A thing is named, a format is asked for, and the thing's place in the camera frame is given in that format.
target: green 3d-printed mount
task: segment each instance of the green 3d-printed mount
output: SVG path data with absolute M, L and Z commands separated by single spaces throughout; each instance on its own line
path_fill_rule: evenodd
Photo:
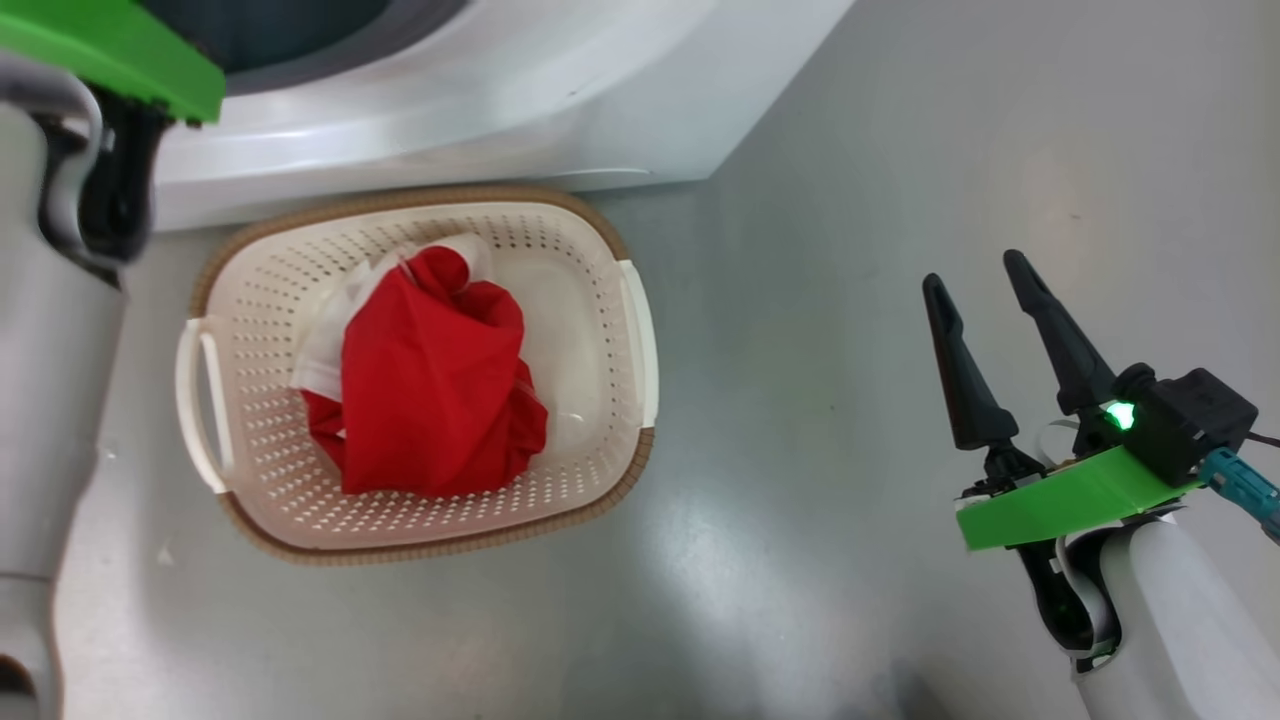
M 0 0 L 0 47 L 178 120 L 218 120 L 221 69 L 133 0 Z
M 1124 447 L 1068 465 L 956 512 L 969 550 L 1011 547 L 1100 528 L 1147 512 L 1199 487 L 1171 488 Z

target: white cloth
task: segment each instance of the white cloth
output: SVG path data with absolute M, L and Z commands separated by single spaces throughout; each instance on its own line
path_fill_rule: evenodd
M 428 247 L 447 247 L 462 256 L 471 282 L 493 279 L 489 243 L 476 233 L 456 234 L 426 246 L 406 243 L 393 247 L 376 265 L 369 260 L 347 272 L 338 288 L 325 300 L 307 337 L 298 348 L 289 386 L 342 402 L 342 342 L 347 324 L 365 306 L 387 273 L 401 261 Z

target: green led light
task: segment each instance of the green led light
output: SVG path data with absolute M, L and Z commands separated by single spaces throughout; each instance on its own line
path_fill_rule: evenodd
M 1121 430 L 1128 430 L 1133 427 L 1133 405 L 1129 402 L 1112 404 L 1107 407 L 1107 415 L 1111 415 L 1111 421 Z

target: red garment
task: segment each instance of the red garment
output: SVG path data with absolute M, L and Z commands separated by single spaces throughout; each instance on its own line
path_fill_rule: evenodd
M 302 391 L 343 492 L 493 491 L 545 446 L 547 410 L 520 359 L 520 306 L 467 281 L 466 261 L 445 247 L 393 269 L 347 325 L 342 404 Z

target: white plastic basket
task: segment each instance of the white plastic basket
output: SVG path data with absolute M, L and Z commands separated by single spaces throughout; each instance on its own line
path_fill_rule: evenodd
M 429 500 L 344 496 L 288 387 L 311 318 L 346 272 L 390 247 L 475 232 L 525 314 L 521 356 L 549 411 L 547 450 L 509 487 Z M 210 260 L 178 345 L 178 418 L 200 477 L 255 543 L 311 564 L 460 552 L 603 514 L 640 477 L 658 410 L 644 286 L 613 228 L 558 192 L 476 187 L 348 202 L 250 227 Z M 198 406 L 204 352 L 219 452 Z

